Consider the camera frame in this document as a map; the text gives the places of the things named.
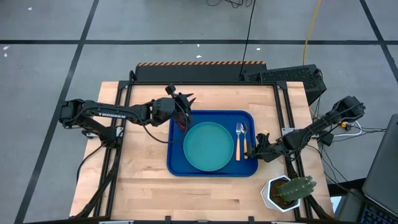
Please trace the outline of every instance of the wooden tabletop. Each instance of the wooden tabletop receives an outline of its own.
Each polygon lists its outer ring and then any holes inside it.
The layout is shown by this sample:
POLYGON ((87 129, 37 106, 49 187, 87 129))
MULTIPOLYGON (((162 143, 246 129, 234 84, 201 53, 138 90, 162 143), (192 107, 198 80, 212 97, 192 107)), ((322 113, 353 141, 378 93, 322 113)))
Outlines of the wooden tabletop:
MULTIPOLYGON (((117 82, 103 82, 98 101, 113 104, 117 82)), ((270 132, 270 141, 280 137, 280 127, 271 86, 203 86, 177 85, 177 92, 194 93, 193 110, 244 110, 254 118, 256 133, 270 132)), ((290 102, 297 128, 312 120, 302 83, 288 83, 290 102)), ((167 96, 165 86, 133 86, 130 105, 167 96)), ((284 121, 287 124, 285 103, 280 91, 284 121)), ((109 118, 95 118, 109 126, 109 118)), ((168 139, 169 122, 159 127, 148 126, 159 139, 168 139)), ((85 156, 100 145, 99 139, 88 140, 85 156)), ((317 148, 315 141, 310 145, 317 148)), ((98 188, 105 150, 86 161, 81 169, 70 215, 76 215, 98 188)), ((305 175, 317 182, 313 196, 331 216, 330 196, 319 153, 306 147, 302 161, 305 175)), ((293 211, 280 213, 266 208, 260 191, 266 182, 286 174, 284 159, 265 163, 259 161, 257 172, 250 177, 177 177, 166 166, 167 145, 153 140, 141 126, 127 122, 118 181, 111 219, 164 220, 224 220, 256 221, 294 220, 293 211)), ((108 193, 104 193, 101 214, 104 214, 108 193)), ((303 203, 301 216, 305 216, 303 203)))

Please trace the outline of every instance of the plate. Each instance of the plate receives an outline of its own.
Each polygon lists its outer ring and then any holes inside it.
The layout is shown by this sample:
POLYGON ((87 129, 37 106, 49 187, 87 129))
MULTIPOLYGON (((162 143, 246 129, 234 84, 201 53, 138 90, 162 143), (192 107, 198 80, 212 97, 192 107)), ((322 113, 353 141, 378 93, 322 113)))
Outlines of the plate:
POLYGON ((234 141, 228 130, 221 125, 204 122, 189 130, 183 149, 193 167, 211 172, 223 168, 231 160, 234 141))

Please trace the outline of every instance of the soil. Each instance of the soil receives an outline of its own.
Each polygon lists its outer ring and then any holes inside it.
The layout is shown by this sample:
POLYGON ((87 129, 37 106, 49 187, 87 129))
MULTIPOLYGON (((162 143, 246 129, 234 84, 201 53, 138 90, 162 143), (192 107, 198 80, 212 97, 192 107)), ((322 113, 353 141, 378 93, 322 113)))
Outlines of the soil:
POLYGON ((279 205, 281 208, 289 208, 293 205, 294 201, 285 202, 282 197, 277 196, 278 194, 278 187, 287 183, 287 180, 279 179, 275 180, 271 183, 271 194, 270 198, 273 202, 279 205))

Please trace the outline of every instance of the black floor stripe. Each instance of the black floor stripe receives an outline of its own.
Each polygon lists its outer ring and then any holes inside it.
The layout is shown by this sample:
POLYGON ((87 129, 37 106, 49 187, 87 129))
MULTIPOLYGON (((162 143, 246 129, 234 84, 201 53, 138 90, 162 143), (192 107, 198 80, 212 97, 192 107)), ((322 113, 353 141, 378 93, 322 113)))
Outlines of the black floor stripe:
MULTIPOLYGON (((93 17, 94 17, 94 14, 95 14, 95 11, 96 11, 96 8, 98 5, 98 1, 99 0, 93 1, 93 5, 92 5, 90 13, 88 15, 88 18, 87 18, 87 21, 85 24, 85 28, 83 29, 83 33, 81 34, 80 40, 85 40, 87 38, 87 33, 88 33, 88 30, 90 29, 91 22, 93 21, 93 17)), ((26 212, 28 210, 30 201, 32 200, 32 196, 35 191, 37 181, 39 180, 40 173, 41 173, 43 165, 44 165, 44 160, 47 157, 47 153, 49 151, 50 143, 53 138, 55 128, 57 127, 59 113, 60 113, 60 104, 67 97, 67 93, 68 93, 70 84, 72 82, 73 75, 75 74, 76 66, 78 64, 82 50, 83 50, 83 44, 79 44, 77 46, 75 55, 73 56, 73 59, 72 59, 72 62, 71 62, 71 65, 70 65, 70 68, 68 71, 68 75, 63 84, 60 97, 58 99, 54 114, 53 114, 51 122, 50 122, 49 129, 47 130, 47 134, 45 135, 45 139, 44 139, 42 148, 41 148, 39 156, 37 158, 33 173, 30 177, 29 183, 27 185, 27 188, 26 188, 26 191, 24 194, 24 198, 22 199, 22 202, 18 209, 18 213, 17 213, 14 223, 20 224, 20 223, 24 222, 26 212)))
POLYGON ((362 8, 363 8, 365 14, 366 14, 366 17, 369 20, 369 23, 371 24, 371 27, 372 27, 373 32, 374 32, 374 35, 376 35, 377 40, 380 41, 380 43, 381 43, 380 46, 381 46, 381 49, 382 49, 382 51, 384 53, 384 56, 386 57, 388 65, 390 66, 390 69, 391 69, 392 73, 394 74, 394 76, 395 76, 395 78, 396 78, 396 80, 398 82, 398 68, 397 68, 397 65, 396 65, 394 59, 391 56, 391 53, 390 53, 390 51, 389 51, 389 49, 388 49, 388 47, 386 45, 386 42, 384 41, 383 36, 381 35, 380 30, 377 27, 377 24, 376 24, 376 22, 373 19, 371 11, 369 10, 368 5, 366 4, 366 1, 365 0, 359 0, 359 1, 360 1, 361 5, 362 5, 362 8))
MULTIPOLYGON (((303 45, 305 40, 249 40, 248 44, 303 45)), ((0 44, 96 44, 96 45, 172 45, 245 44, 246 40, 0 40, 0 44)), ((387 40, 398 45, 398 40, 387 40)), ((309 40, 308 45, 380 45, 380 40, 309 40)))

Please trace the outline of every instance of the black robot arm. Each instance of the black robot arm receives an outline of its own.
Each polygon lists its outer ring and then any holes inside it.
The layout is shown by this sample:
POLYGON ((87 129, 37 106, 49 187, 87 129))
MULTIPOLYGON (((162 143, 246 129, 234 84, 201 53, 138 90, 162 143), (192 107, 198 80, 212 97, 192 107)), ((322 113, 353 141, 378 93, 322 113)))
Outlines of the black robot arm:
POLYGON ((335 103, 332 109, 316 122, 283 135, 276 140, 276 143, 269 142, 269 134, 258 134, 256 138, 259 144, 248 151, 248 156, 266 162, 273 161, 279 156, 290 158, 290 155, 305 147, 314 134, 319 134, 332 124, 342 121, 354 122, 364 115, 364 109, 363 103, 360 103, 355 96, 347 96, 335 103))
POLYGON ((115 147, 118 144, 118 137, 122 134, 122 130, 111 126, 105 127, 95 121, 93 116, 127 119, 141 126, 148 124, 158 126, 173 118, 184 130, 192 121, 191 105, 195 99, 188 101, 187 98, 193 93, 176 94, 173 85, 169 85, 166 92, 171 95, 171 98, 159 98, 133 106, 116 106, 81 99, 65 101, 61 106, 59 122, 64 128, 75 126, 83 128, 82 133, 85 136, 97 135, 102 144, 108 147, 115 147))

